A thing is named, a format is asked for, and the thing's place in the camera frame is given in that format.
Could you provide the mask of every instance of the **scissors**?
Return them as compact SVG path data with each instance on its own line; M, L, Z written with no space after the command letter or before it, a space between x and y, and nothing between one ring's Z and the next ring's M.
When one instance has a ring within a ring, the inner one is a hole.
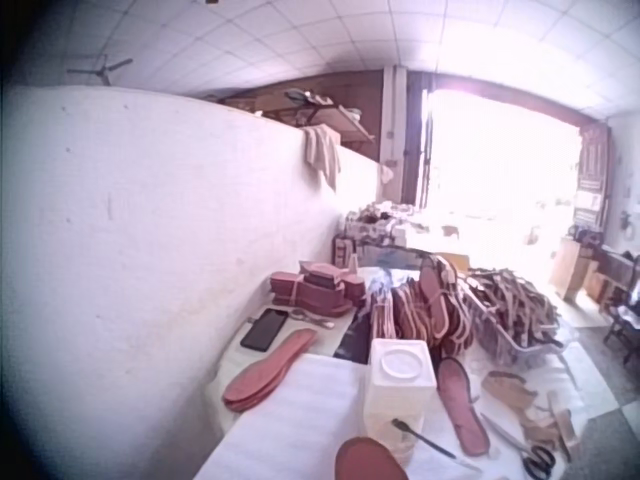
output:
M553 456L553 453L540 445L529 447L507 432L498 423L487 417L484 413L481 413L481 415L484 421L498 435L509 442L510 445L525 453L522 463L525 471L531 478L535 480L548 480L551 477L553 467L556 466L556 457Z

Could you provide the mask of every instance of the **white plastic container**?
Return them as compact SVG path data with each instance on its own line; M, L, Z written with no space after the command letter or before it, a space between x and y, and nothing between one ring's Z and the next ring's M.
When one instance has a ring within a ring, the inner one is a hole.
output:
M425 411L437 388L427 344L422 340L375 339L364 389L364 429L402 464L415 437L391 424L398 418L422 431Z

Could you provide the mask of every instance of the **container lid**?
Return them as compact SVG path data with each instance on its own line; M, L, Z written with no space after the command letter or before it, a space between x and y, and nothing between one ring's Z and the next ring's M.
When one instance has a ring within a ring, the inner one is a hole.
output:
M424 367L419 355L404 348L392 348L384 352L380 364L388 375L403 380L417 378Z

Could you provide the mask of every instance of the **white wall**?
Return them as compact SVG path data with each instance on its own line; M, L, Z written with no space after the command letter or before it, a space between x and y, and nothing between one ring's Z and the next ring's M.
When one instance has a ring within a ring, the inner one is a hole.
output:
M301 131L238 110L99 87L6 102L9 405L63 478L190 478L217 356L270 272L329 258L377 165L341 149L336 195Z
M608 120L613 133L615 156L611 199L605 243L622 253L640 254L640 113L620 115ZM620 229L623 210L631 213L635 235L625 237Z

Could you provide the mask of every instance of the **smartphone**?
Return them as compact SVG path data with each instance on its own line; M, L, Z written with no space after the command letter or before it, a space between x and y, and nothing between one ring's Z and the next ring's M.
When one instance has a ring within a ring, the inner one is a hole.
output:
M284 325L289 312L267 308L240 340L240 345L258 352L266 352Z

